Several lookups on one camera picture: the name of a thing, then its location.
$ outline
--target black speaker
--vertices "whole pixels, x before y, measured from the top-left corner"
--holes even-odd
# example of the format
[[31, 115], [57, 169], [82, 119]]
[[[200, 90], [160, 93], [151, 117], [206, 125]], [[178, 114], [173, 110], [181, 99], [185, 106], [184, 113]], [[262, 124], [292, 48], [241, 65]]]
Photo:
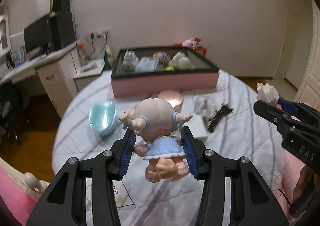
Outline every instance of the black speaker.
[[70, 0], [53, 0], [52, 11], [56, 14], [59, 12], [70, 12]]
[[71, 12], [61, 12], [51, 17], [50, 27], [54, 51], [76, 41]]

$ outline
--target drawer handle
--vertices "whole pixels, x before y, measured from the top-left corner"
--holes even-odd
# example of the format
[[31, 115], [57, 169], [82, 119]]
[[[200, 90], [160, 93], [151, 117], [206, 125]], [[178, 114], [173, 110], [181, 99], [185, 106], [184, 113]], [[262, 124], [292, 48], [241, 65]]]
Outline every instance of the drawer handle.
[[53, 79], [53, 78], [54, 78], [54, 74], [53, 74], [52, 76], [46, 76], [46, 77], [45, 77], [46, 81], [49, 81], [49, 80], [51, 80], [51, 79]]

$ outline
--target bottle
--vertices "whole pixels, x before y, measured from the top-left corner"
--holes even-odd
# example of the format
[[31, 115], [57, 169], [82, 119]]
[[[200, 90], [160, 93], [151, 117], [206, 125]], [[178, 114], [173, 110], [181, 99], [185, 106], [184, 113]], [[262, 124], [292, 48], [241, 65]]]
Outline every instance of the bottle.
[[85, 53], [84, 43], [79, 42], [77, 44], [77, 46], [78, 46], [78, 56], [79, 56], [80, 66], [87, 65], [88, 64], [88, 57], [87, 57], [87, 54]]

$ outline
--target power outlet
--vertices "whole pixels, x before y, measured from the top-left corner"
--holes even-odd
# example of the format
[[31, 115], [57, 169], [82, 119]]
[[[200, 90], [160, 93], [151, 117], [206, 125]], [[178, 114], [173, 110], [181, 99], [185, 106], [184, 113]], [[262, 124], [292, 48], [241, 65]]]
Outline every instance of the power outlet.
[[90, 36], [93, 36], [94, 38], [103, 40], [109, 34], [109, 32], [110, 32], [110, 29], [106, 28], [106, 29], [100, 29], [100, 30], [92, 31], [89, 34], [90, 34]]

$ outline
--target baseboard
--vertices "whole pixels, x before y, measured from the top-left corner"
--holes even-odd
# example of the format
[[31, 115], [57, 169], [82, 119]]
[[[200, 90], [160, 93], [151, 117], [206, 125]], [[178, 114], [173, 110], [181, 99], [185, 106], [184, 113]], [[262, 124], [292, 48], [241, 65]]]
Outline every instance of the baseboard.
[[272, 80], [272, 76], [236, 76], [236, 78], [243, 79], [255, 79], [255, 80]]
[[285, 80], [288, 84], [290, 84], [293, 88], [295, 88], [295, 89], [298, 91], [298, 88], [295, 87], [295, 86], [293, 85], [293, 83], [290, 82], [287, 78], [284, 78], [284, 80]]

